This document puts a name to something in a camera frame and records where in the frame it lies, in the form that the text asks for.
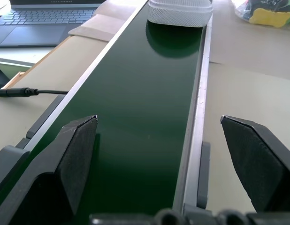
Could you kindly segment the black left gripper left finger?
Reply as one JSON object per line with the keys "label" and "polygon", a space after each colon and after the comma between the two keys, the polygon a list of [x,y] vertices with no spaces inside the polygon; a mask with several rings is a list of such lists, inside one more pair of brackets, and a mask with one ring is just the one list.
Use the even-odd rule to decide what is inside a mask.
{"label": "black left gripper left finger", "polygon": [[61,225],[77,213],[98,119],[74,120],[27,166],[0,205],[0,225]]}

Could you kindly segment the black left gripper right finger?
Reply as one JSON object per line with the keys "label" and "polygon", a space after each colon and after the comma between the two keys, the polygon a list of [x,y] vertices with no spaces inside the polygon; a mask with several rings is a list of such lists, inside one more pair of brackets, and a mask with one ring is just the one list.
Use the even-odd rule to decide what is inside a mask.
{"label": "black left gripper right finger", "polygon": [[290,150],[265,126],[222,116],[230,157],[257,212],[290,212]]}

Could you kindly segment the green conveyor belt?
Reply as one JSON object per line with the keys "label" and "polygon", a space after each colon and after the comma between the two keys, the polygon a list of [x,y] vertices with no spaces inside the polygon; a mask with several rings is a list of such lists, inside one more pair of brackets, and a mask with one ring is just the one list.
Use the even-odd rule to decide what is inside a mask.
{"label": "green conveyor belt", "polygon": [[206,29],[152,23],[148,1],[106,0],[15,84],[65,94],[0,97],[0,205],[63,126],[95,115],[80,204],[61,225],[189,225]]}

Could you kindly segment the dark grey laptop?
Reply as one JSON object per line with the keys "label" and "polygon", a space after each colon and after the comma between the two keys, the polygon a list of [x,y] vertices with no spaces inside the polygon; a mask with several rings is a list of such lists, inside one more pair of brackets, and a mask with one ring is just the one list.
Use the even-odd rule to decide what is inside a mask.
{"label": "dark grey laptop", "polygon": [[0,47],[52,47],[89,20],[106,0],[9,0],[0,17]]}

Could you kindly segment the clear bag with yellow item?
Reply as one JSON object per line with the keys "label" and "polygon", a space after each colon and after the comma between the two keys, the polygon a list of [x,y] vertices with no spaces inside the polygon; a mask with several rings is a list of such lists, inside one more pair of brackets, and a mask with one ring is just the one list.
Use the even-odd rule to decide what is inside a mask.
{"label": "clear bag with yellow item", "polygon": [[290,28],[290,0],[231,0],[236,15],[250,24]]}

